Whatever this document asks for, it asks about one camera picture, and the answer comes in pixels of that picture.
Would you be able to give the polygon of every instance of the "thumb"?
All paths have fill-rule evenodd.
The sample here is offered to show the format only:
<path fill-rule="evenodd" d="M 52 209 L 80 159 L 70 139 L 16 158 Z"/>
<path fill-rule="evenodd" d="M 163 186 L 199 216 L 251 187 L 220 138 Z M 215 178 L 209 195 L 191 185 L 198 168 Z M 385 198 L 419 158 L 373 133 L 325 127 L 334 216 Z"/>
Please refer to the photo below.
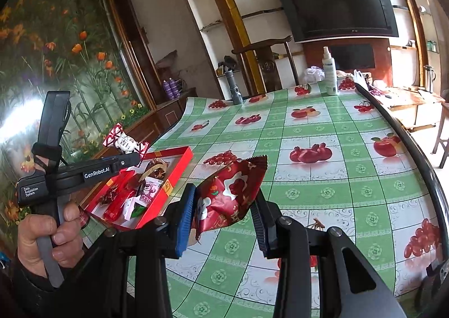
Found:
<path fill-rule="evenodd" d="M 17 256 L 29 271 L 45 276 L 45 270 L 40 271 L 43 264 L 36 239 L 55 234 L 56 229 L 56 221 L 50 216 L 30 214 L 20 222 L 17 236 Z"/>

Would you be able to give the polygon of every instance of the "thermos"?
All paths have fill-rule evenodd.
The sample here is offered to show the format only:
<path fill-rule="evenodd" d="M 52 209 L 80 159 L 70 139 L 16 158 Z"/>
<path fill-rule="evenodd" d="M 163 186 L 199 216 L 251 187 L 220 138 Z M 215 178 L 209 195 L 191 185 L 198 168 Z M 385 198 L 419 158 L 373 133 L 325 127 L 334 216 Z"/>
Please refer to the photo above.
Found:
<path fill-rule="evenodd" d="M 171 77 L 168 79 L 168 84 L 170 86 L 171 92 L 173 93 L 173 96 L 179 97 L 178 86 L 176 86 L 176 82 Z"/>
<path fill-rule="evenodd" d="M 436 73 L 432 66 L 425 65 L 424 66 L 424 89 L 428 92 L 433 92 L 433 82 L 436 79 Z"/>
<path fill-rule="evenodd" d="M 239 87 L 235 82 L 234 71 L 231 68 L 228 68 L 227 71 L 224 72 L 226 75 L 226 79 L 228 80 L 229 90 L 231 91 L 232 101 L 234 105 L 238 105 L 243 103 L 242 94 L 240 93 Z"/>
<path fill-rule="evenodd" d="M 170 100 L 173 100 L 175 96 L 173 95 L 173 92 L 171 91 L 170 85 L 167 81 L 162 81 L 162 87 L 164 88 L 165 92 L 167 93 L 167 96 Z"/>

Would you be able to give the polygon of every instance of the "white spray bottle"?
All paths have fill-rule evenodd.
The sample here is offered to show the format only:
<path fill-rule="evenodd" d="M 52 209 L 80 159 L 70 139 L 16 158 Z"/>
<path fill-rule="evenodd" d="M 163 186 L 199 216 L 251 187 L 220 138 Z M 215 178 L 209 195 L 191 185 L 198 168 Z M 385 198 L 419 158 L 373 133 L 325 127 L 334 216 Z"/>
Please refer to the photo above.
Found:
<path fill-rule="evenodd" d="M 327 95 L 338 95 L 337 69 L 335 68 L 335 60 L 331 57 L 331 53 L 327 47 L 324 47 L 323 69 Z"/>

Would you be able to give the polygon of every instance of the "purple can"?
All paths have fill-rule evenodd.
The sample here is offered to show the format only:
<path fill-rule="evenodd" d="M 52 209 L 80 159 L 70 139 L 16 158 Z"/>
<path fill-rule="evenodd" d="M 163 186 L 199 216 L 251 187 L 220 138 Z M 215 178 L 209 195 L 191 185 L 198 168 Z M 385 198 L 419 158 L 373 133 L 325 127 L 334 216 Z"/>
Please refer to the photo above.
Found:
<path fill-rule="evenodd" d="M 176 86 L 176 82 L 171 77 L 168 79 L 168 84 L 170 85 L 171 92 L 173 92 L 173 96 L 179 97 L 178 86 Z"/>
<path fill-rule="evenodd" d="M 170 85 L 167 81 L 162 82 L 162 87 L 164 88 L 165 92 L 167 93 L 167 96 L 170 100 L 173 100 L 175 96 L 173 95 L 173 92 L 171 91 Z"/>

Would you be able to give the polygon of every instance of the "hand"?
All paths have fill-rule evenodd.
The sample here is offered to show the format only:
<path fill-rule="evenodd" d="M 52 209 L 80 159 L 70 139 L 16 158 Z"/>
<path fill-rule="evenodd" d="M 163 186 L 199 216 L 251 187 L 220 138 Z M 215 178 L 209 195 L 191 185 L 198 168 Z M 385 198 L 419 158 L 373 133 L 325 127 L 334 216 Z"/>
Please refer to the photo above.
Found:
<path fill-rule="evenodd" d="M 53 258 L 62 267 L 74 267 L 84 255 L 83 240 L 79 234 L 79 209 L 75 203 L 64 208 L 64 219 L 58 228 L 53 217 L 39 214 L 27 215 L 19 224 L 17 256 L 30 272 L 47 277 L 43 261 L 37 248 L 37 238 L 51 236 L 58 246 L 53 248 Z"/>

